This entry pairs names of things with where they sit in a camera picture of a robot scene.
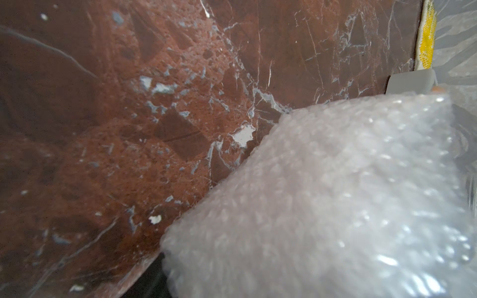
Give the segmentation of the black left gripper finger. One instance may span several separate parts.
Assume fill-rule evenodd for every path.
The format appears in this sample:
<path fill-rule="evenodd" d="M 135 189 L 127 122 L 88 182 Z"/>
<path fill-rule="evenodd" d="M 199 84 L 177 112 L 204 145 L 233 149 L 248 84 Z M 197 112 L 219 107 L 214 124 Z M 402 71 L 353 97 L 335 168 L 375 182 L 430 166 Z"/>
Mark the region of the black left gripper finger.
<path fill-rule="evenodd" d="M 167 276 L 162 268 L 164 254 L 160 253 L 141 277 L 121 298 L 170 298 Z"/>

